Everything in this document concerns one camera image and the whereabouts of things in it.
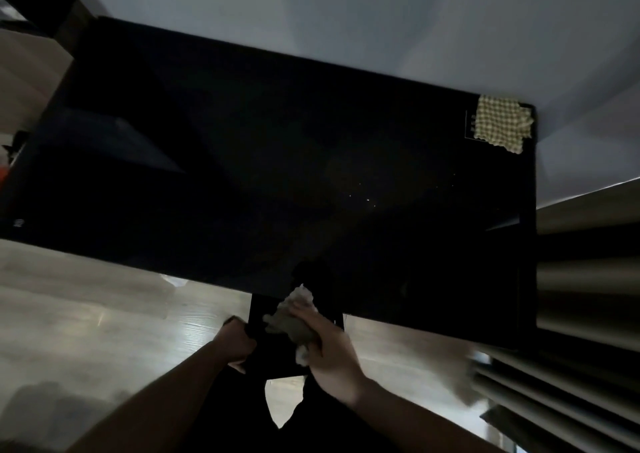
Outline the person's right hand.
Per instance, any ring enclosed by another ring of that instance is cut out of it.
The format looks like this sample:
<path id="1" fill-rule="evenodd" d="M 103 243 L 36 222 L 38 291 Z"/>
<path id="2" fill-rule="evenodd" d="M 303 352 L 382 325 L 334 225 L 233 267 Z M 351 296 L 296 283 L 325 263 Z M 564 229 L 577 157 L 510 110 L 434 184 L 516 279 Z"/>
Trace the person's right hand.
<path id="1" fill-rule="evenodd" d="M 308 363 L 308 366 L 316 382 L 327 394 L 348 407 L 353 407 L 369 380 L 363 373 L 349 337 L 329 321 L 332 323 L 332 338 L 329 346 L 325 347 L 325 358 L 321 363 Z"/>

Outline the person's left hand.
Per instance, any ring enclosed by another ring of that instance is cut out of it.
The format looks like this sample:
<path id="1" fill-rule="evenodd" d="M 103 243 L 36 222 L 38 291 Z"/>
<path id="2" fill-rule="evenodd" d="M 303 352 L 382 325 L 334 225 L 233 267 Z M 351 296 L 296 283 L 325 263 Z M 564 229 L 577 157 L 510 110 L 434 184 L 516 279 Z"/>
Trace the person's left hand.
<path id="1" fill-rule="evenodd" d="M 248 359 L 257 348 L 257 341 L 248 335 L 247 323 L 236 315 L 229 317 L 214 337 L 214 351 L 223 365 Z"/>

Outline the grey white cleaning cloth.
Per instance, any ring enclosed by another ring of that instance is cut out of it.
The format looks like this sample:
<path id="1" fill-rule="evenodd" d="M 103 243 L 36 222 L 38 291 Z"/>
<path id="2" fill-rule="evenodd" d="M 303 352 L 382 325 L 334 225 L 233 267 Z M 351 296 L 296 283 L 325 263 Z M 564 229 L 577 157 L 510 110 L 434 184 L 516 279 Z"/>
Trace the grey white cleaning cloth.
<path id="1" fill-rule="evenodd" d="M 314 296 L 303 284 L 295 287 L 282 300 L 272 314 L 266 314 L 262 320 L 266 324 L 266 332 L 273 335 L 286 335 L 296 346 L 295 362 L 300 367 L 308 367 L 309 344 L 319 343 L 317 332 L 308 324 L 291 314 L 291 309 L 299 306 L 317 312 Z"/>

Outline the black television stand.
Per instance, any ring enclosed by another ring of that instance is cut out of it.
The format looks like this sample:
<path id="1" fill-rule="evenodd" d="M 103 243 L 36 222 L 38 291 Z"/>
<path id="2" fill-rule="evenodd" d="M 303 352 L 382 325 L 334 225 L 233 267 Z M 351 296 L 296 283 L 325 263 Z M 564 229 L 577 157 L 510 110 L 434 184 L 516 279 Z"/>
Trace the black television stand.
<path id="1" fill-rule="evenodd" d="M 256 341 L 256 347 L 244 362 L 248 376 L 258 379 L 279 379 L 306 376 L 308 367 L 296 362 L 297 346 L 285 334 L 268 333 L 263 317 L 276 311 L 279 300 L 266 295 L 252 295 L 245 332 Z"/>

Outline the person's left forearm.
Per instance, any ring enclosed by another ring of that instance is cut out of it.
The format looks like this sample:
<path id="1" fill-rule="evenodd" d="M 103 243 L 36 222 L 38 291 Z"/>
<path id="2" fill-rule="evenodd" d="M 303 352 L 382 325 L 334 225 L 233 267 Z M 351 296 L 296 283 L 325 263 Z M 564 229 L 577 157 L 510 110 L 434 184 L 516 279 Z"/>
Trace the person's left forearm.
<path id="1" fill-rule="evenodd" d="M 247 354 L 213 340 L 124 401 L 65 453 L 169 453 L 224 367 Z"/>

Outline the person's right forearm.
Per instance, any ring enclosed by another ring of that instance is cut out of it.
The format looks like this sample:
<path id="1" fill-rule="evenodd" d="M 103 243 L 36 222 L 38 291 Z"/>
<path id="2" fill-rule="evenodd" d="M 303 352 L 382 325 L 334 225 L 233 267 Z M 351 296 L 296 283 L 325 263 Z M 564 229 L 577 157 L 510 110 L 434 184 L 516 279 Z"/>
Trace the person's right forearm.
<path id="1" fill-rule="evenodd" d="M 500 448 L 364 377 L 346 402 L 404 453 L 503 453 Z"/>

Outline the person's black clothing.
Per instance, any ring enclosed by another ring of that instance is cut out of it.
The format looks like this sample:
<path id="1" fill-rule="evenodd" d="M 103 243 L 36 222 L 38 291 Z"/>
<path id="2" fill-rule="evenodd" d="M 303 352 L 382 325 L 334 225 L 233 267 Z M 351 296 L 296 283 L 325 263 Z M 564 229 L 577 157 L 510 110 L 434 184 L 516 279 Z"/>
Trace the person's black clothing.
<path id="1" fill-rule="evenodd" d="M 176 453 L 401 453 L 395 444 L 324 392 L 313 376 L 282 427 L 266 382 L 226 368 L 215 378 Z"/>

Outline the black flat screen television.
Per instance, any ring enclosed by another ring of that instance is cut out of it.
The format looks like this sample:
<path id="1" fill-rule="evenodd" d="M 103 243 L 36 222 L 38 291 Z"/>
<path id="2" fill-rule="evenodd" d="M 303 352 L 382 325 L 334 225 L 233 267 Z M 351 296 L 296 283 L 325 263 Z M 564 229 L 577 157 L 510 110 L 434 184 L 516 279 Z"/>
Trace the black flat screen television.
<path id="1" fill-rule="evenodd" d="M 534 335 L 535 141 L 481 96 L 110 18 L 0 186 L 0 238 L 506 349 Z"/>

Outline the yellow checked cloth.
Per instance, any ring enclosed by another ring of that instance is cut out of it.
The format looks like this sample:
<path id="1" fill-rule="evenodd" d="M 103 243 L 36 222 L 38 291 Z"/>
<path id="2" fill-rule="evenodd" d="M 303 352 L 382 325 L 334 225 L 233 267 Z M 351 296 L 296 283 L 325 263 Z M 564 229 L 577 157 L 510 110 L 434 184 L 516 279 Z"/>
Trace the yellow checked cloth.
<path id="1" fill-rule="evenodd" d="M 532 110 L 515 99 L 481 95 L 474 124 L 474 139 L 520 155 L 524 141 L 532 138 Z"/>

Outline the grey slatted window blind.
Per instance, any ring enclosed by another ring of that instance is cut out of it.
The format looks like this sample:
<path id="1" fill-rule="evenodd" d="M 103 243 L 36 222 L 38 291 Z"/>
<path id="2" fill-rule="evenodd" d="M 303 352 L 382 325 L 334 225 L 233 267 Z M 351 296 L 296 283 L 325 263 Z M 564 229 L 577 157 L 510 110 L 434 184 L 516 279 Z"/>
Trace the grey slatted window blind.
<path id="1" fill-rule="evenodd" d="M 508 453 L 640 453 L 640 177 L 538 211 L 536 330 L 471 378 Z"/>

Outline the dark wooden furniture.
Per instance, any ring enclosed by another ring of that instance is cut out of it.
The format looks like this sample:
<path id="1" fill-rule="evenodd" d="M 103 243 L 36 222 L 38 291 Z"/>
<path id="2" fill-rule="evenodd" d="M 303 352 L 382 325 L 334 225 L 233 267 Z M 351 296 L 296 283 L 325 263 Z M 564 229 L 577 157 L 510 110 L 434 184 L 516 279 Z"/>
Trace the dark wooden furniture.
<path id="1" fill-rule="evenodd" d="M 72 56 L 94 18 L 81 0 L 0 0 L 0 29 L 53 39 Z"/>

